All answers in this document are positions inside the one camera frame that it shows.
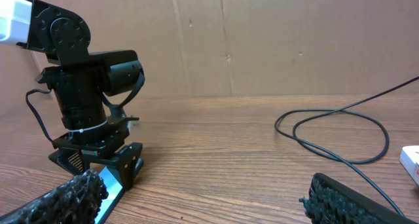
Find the white power strip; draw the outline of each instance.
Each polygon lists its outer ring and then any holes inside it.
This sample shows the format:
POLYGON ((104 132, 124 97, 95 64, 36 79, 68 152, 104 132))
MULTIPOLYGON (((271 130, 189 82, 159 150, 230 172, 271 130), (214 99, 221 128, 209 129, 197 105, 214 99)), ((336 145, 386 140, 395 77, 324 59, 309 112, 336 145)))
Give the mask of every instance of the white power strip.
POLYGON ((419 185, 419 145, 404 146, 400 154, 400 163, 419 185))

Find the light blue object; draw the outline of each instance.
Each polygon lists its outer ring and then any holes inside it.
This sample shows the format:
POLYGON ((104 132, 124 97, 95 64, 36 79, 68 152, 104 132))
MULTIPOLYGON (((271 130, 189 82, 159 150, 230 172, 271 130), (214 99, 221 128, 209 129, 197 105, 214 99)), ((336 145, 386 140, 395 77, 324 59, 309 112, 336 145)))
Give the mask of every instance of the light blue object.
POLYGON ((108 196, 107 199, 102 200, 98 216, 94 219, 95 224, 105 223, 105 220, 124 194, 124 189, 107 167, 99 173, 99 176, 102 177, 103 182, 106 185, 108 196))

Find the wooden tabletop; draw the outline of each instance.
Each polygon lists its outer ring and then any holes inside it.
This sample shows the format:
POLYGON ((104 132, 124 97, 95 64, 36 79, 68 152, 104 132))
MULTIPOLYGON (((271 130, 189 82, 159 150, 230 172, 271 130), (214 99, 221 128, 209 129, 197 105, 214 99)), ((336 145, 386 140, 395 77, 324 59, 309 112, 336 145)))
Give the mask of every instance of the wooden tabletop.
MULTIPOLYGON (((390 205, 339 162, 311 154, 275 132, 274 121, 300 108, 336 108, 366 96, 256 98, 137 97, 126 106, 140 116, 126 143, 144 144, 145 166, 108 223, 309 223, 298 199, 323 172, 371 199, 390 205)), ((65 132, 56 102, 36 104, 54 137, 65 132)), ((399 163, 401 148, 419 144, 419 94, 389 94, 354 108, 378 119, 390 134, 385 158, 358 166, 419 221, 419 188, 399 163)), ((289 132, 299 120, 283 122, 289 132)), ((53 152, 29 109, 0 117, 0 215, 71 179, 48 160, 53 152)), ((350 115, 301 126, 297 134, 346 159, 367 159, 384 146, 381 130, 350 115)))

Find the wooden table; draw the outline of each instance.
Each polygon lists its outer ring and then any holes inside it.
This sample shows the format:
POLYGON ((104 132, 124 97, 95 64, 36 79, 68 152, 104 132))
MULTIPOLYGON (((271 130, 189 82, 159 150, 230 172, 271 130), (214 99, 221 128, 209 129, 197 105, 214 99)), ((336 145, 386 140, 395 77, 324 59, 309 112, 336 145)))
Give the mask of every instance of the wooden table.
MULTIPOLYGON (((126 143, 144 143, 145 166, 109 223, 309 223, 298 202, 308 196, 312 175, 323 172, 390 207, 347 166, 321 158, 274 131, 282 113, 299 108, 340 107, 366 96, 168 98, 127 105, 141 117, 126 143)), ((65 130, 56 102, 36 107, 54 137, 65 130)), ((374 164, 358 166, 419 221, 419 188, 399 163, 401 148, 419 143, 419 94, 390 94, 355 108, 384 124, 390 150, 374 164)), ((290 131, 300 119, 283 122, 290 131)), ((0 214, 69 180, 50 162, 51 144, 29 109, 0 118, 0 214)), ((334 115, 301 126, 301 138, 347 159, 366 159, 384 145, 373 123, 334 115)))

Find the white object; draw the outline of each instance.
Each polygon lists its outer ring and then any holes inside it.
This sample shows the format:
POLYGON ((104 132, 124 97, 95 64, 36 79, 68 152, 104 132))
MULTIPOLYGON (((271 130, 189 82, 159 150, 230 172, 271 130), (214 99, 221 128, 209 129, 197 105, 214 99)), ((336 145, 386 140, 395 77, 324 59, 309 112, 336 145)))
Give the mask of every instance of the white object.
POLYGON ((404 146, 400 154, 400 162, 414 182, 419 185, 419 145, 404 146))
POLYGON ((32 3, 26 0, 0 0, 0 43, 27 43, 32 3))

